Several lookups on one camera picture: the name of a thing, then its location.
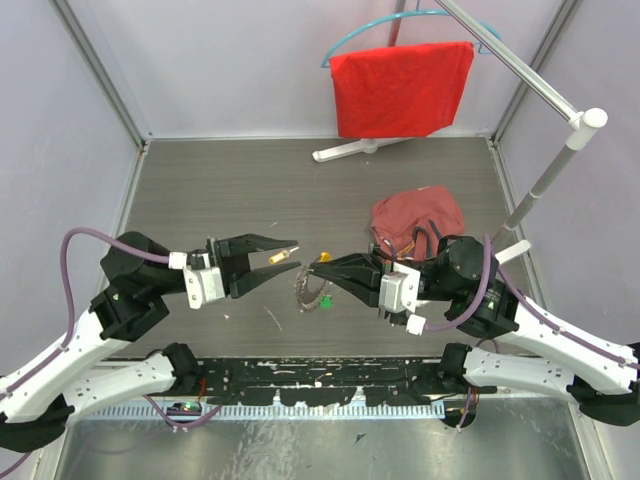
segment cable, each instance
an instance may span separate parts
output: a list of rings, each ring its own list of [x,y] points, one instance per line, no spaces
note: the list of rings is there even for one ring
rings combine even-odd
[[[458,433],[462,432],[462,425],[464,425],[464,421],[467,419],[467,415],[469,414],[469,409],[471,408],[471,397],[473,396],[473,388],[469,387],[467,389],[467,403],[464,405],[464,410],[462,412],[462,417],[460,417],[460,421],[458,425],[456,425],[456,429]]]
[[[20,388],[25,382],[29,381],[39,372],[41,372],[47,365],[53,362],[71,343],[71,339],[73,338],[73,331],[76,323],[76,311],[75,305],[73,303],[73,293],[71,292],[71,282],[69,280],[69,268],[67,264],[67,252],[69,250],[69,242],[71,239],[78,235],[89,235],[90,237],[97,238],[98,240],[102,240],[103,242],[108,243],[109,245],[116,247],[119,250],[122,250],[125,253],[130,255],[134,255],[136,257],[142,258],[143,260],[148,260],[150,262],[168,264],[169,257],[164,255],[154,255],[152,253],[144,252],[142,250],[138,250],[137,248],[133,248],[130,245],[122,243],[114,238],[111,238],[108,235],[105,235],[102,232],[94,230],[93,228],[87,227],[76,227],[72,228],[67,232],[67,234],[62,239],[62,244],[60,245],[60,274],[62,275],[62,286],[64,287],[64,295],[67,300],[67,331],[60,343],[59,347],[52,351],[43,361],[41,361],[38,365],[33,367],[27,373],[25,373],[22,377],[16,380],[14,383],[7,387],[6,392],[0,393],[0,401],[4,400],[9,396],[13,391]]]
[[[447,395],[440,395],[439,397],[436,398],[429,398],[429,401],[433,402],[437,402],[438,400],[444,400],[445,398],[451,398],[451,397],[457,397],[458,395],[460,395],[459,393],[449,393]]]
[[[202,388],[200,389],[200,395],[198,395],[198,400],[196,400],[198,403],[200,403],[200,400],[202,399],[204,392],[207,390],[207,379],[201,378],[200,385],[202,385]]]
[[[197,428],[197,427],[202,427],[203,425],[206,425],[207,422],[211,418],[216,416],[220,412],[220,410],[222,410],[222,407],[224,407],[224,405],[217,405],[209,413],[203,415],[202,417],[200,417],[197,420],[194,420],[193,422],[180,423],[180,422],[176,422],[176,421],[172,420],[171,418],[169,418],[169,416],[166,413],[164,413],[164,411],[162,410],[160,405],[158,405],[156,403],[156,401],[153,398],[151,398],[149,395],[145,395],[144,398],[147,399],[147,401],[151,404],[153,409],[156,412],[158,412],[158,414],[164,419],[165,422],[167,422],[172,427],[176,427],[176,428]]]
[[[21,456],[18,461],[16,463],[14,463],[13,465],[11,465],[9,468],[7,468],[4,472],[0,472],[0,478],[6,478],[9,475],[11,475],[13,472],[15,472],[18,468],[20,468],[20,465],[22,465],[27,458],[29,458],[29,456],[32,454],[33,452],[29,452],[29,453],[25,453],[23,456]]]
[[[544,325],[549,327],[551,330],[553,330],[555,333],[562,335],[564,337],[567,337],[568,339],[573,340],[578,345],[581,345],[586,349],[591,350],[594,353],[602,355],[603,357],[608,358],[609,360],[616,362],[621,366],[627,366],[630,368],[635,368],[636,370],[640,370],[639,363],[627,362],[626,358],[619,357],[618,355],[607,352],[606,350],[596,345],[593,345],[587,340],[580,338],[579,336],[574,335],[573,333],[568,332],[563,328],[560,328],[559,325],[555,324],[554,322],[549,320],[547,317],[542,315],[538,310],[533,308],[533,306],[527,301],[524,295],[522,295],[522,293],[520,293],[518,288],[515,286],[513,280],[511,280],[511,277],[509,277],[509,275],[504,271],[504,269],[501,266],[498,267],[498,273],[504,280],[504,283],[507,285],[507,288],[509,288],[509,290],[511,290],[511,293],[513,293],[513,295],[518,299],[518,302],[520,302],[520,305],[522,305],[529,313],[531,313],[531,315],[533,315],[537,320],[539,320],[540,323],[543,323]]]
[[[452,320],[449,323],[444,323],[440,325],[428,325],[425,323],[424,331],[426,332],[442,332],[445,330],[451,330],[454,328],[458,328],[464,322],[469,320],[471,316],[475,313],[475,311],[482,303],[482,299],[484,298],[484,294],[487,291],[487,287],[489,286],[489,277],[491,273],[491,259],[493,255],[491,254],[491,239],[489,235],[484,234],[482,237],[483,245],[484,245],[484,257],[482,260],[482,273],[480,274],[480,285],[478,286],[478,290],[476,291],[476,295],[473,297],[473,301],[467,307],[467,309],[455,320]]]
[[[476,347],[479,347],[484,342],[493,343],[493,348],[495,348],[496,353],[500,353],[500,347],[498,346],[498,342],[496,342],[493,338],[483,338],[482,340],[479,340],[478,343],[476,343]]]

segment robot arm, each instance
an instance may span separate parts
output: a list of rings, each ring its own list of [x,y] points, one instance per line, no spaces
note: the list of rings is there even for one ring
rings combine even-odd
[[[513,386],[551,394],[579,403],[583,413],[614,425],[640,420],[636,368],[640,345],[617,345],[595,337],[518,294],[528,305],[520,303],[503,282],[495,279],[499,261],[508,259],[511,253],[492,256],[487,272],[483,272],[482,245],[471,237],[449,237],[440,242],[437,256],[424,262],[396,261],[374,247],[368,254],[314,263],[310,273],[344,288],[368,306],[379,308],[392,324],[406,325],[409,333],[421,335],[451,327],[429,326],[424,317],[414,313],[416,307],[428,301],[449,301],[451,308],[445,317],[459,330],[476,338],[496,338],[543,357],[489,354],[480,358],[487,352],[449,344],[441,373],[448,371],[449,379],[458,385]],[[483,274],[489,276],[488,288],[475,307],[472,304]],[[456,322],[469,310],[473,311],[468,320]],[[545,325],[539,316],[558,329]],[[464,355],[454,355],[461,348]],[[484,368],[487,361],[493,363],[490,370]]]
[[[143,252],[168,256],[169,264],[114,247],[109,250],[101,261],[109,286],[82,313],[66,347],[60,337],[27,365],[0,378],[0,447],[29,452],[55,440],[66,424],[107,405],[139,395],[189,391],[200,375],[184,344],[169,345],[136,365],[100,377],[87,372],[169,314],[163,295],[186,293],[189,306],[197,309],[227,296],[240,298],[300,265],[291,262],[252,271],[250,253],[297,245],[253,234],[209,239],[204,249],[188,253],[170,252],[137,232],[119,240]],[[57,350],[46,367],[20,384]]]

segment white wall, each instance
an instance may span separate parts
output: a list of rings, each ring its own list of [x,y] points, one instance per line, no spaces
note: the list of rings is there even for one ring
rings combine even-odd
[[[526,219],[554,313],[624,344],[640,341],[638,25],[638,2],[583,2],[562,37],[544,77],[577,108],[604,108],[610,120]],[[503,144],[520,195],[568,133],[528,96]],[[620,478],[638,478],[640,425],[607,431]]]
[[[136,148],[53,8],[0,2],[0,374],[64,332],[58,251],[76,225],[113,231]],[[105,247],[74,240],[78,310],[95,294]],[[17,455],[0,450],[0,471]],[[26,478],[23,466],[12,479]]]
[[[460,0],[530,60],[560,0]],[[333,87],[319,65],[340,38],[393,12],[395,0],[72,0],[88,33],[126,79],[154,136],[335,136]],[[414,8],[415,0],[407,2]],[[423,9],[439,8],[424,0]],[[384,46],[390,24],[340,52]],[[406,19],[399,44],[471,39],[451,18]],[[517,79],[476,57],[453,127],[492,133]]]

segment hanger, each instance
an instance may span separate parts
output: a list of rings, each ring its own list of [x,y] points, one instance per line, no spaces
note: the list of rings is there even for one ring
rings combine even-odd
[[[387,15],[386,17],[380,17],[377,20],[374,20],[373,22],[369,22],[366,25],[363,25],[363,26],[361,26],[359,28],[356,28],[353,32],[349,33],[344,38],[339,40],[333,47],[331,47],[329,49],[329,51],[325,55],[324,59],[322,60],[322,64],[320,66],[322,68],[329,68],[329,58],[331,57],[331,55],[333,55],[334,52],[338,48],[340,48],[342,45],[347,43],[349,40],[351,40],[356,35],[360,35],[365,30],[369,30],[370,28],[373,28],[373,27],[375,27],[377,25],[380,25],[381,23],[392,22],[392,21],[398,20],[400,18],[422,17],[422,16],[427,16],[427,15],[438,15],[438,16],[442,16],[442,17],[450,16],[449,13],[446,10],[411,10],[411,11],[408,11],[408,12],[394,13],[392,15]],[[500,36],[500,34],[493,27],[491,27],[489,24],[487,24],[487,23],[485,23],[483,21],[479,21],[479,22],[482,24],[482,26],[484,28],[489,30],[489,32],[491,32],[494,37],[496,37],[498,40],[502,40],[502,37]],[[484,45],[482,45],[482,43],[480,43],[480,42],[474,43],[473,46],[474,47],[476,47],[476,46],[478,47],[478,53],[480,55],[490,55],[491,54],[491,52],[486,50],[484,48]]]

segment red cloth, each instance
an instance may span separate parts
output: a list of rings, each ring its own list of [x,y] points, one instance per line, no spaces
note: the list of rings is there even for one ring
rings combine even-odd
[[[421,261],[436,255],[442,237],[464,233],[464,217],[446,188],[425,187],[376,203],[371,230],[384,252]]]
[[[472,61],[469,42],[375,48],[331,57],[338,134],[426,137],[448,127]]]

